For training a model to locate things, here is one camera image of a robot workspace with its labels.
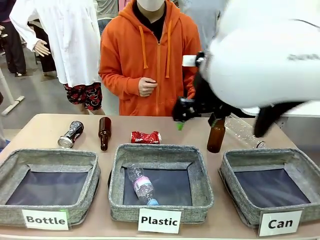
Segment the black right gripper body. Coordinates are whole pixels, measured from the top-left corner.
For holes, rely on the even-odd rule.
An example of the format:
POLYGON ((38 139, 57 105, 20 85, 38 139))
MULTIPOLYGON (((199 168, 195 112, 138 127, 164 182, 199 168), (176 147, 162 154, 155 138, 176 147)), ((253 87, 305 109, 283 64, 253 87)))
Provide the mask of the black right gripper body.
POLYGON ((220 119, 232 113, 232 107, 221 101, 212 91, 209 83, 197 72, 194 76, 194 96, 191 98, 178 97, 172 109, 175 121, 188 121, 200 114, 213 113, 220 119))

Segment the person's right hand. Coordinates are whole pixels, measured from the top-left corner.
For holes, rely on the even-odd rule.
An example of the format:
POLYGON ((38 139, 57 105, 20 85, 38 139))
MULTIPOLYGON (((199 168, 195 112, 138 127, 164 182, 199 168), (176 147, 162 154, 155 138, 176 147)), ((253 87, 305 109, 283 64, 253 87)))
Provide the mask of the person's right hand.
POLYGON ((157 82, 148 77, 142 77, 138 83, 138 92, 140 97, 148 97, 157 87, 157 82))

